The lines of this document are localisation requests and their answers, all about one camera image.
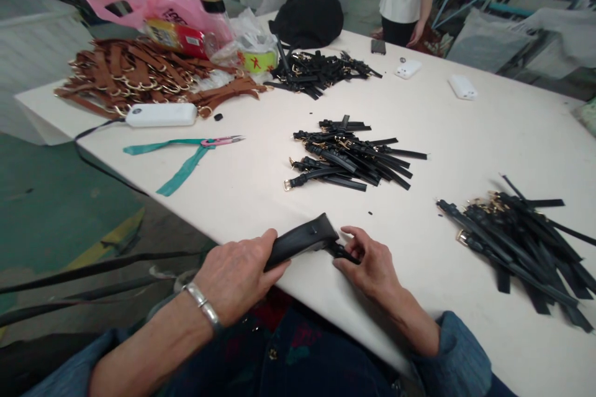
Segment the black cap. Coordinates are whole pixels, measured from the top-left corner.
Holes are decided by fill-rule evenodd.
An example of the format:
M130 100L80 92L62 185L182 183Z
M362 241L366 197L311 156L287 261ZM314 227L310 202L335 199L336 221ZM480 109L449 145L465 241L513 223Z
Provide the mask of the black cap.
M225 4L223 0L201 0L203 8L209 14L222 14L225 12Z

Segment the wrist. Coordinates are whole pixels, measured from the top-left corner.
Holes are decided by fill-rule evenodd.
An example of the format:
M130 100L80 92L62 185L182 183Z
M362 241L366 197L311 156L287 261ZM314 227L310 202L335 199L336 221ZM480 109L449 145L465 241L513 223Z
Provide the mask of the wrist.
M175 325L191 345L200 347L214 338L215 331L209 319L190 293L182 291L171 304Z

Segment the bangle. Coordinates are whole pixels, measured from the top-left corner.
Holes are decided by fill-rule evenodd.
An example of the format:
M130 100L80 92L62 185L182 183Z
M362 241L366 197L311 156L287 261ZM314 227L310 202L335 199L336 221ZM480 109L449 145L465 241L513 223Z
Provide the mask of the bangle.
M189 282L182 288L182 290L189 292L193 299L197 301L197 306L203 311L209 320L215 335L220 334L224 330L224 327L222 326L222 323L219 322L219 317L217 316L217 313L215 313L213 306L209 303L209 301L207 301L205 295L201 293L199 287L197 287L194 282Z

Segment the woman's left hand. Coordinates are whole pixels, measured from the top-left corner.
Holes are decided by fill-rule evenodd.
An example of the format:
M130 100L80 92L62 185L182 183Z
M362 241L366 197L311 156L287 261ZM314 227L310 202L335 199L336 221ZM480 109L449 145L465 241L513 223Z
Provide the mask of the woman's left hand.
M412 36L410 37L410 41L406 45L407 48L413 47L418 43L420 37L422 37L422 33L424 32L424 26L426 26L427 22L419 20L414 27L414 31L412 31Z
M278 232L271 229L255 239L213 248L192 280L225 327L257 304L289 266L287 261L263 272L277 236Z

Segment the white device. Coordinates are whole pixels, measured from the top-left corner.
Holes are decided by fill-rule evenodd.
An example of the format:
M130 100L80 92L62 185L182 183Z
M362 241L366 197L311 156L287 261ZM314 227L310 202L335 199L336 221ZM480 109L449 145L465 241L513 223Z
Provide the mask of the white device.
M131 127L167 127L193 125L197 107L190 103L135 104L126 115Z
M455 92L455 96L460 99L474 100L478 96L478 92L470 80L465 76L461 76L460 74L452 74L449 77L448 82Z
M422 62L408 60L397 67L395 75L402 79L410 79L420 69L420 67L422 67Z

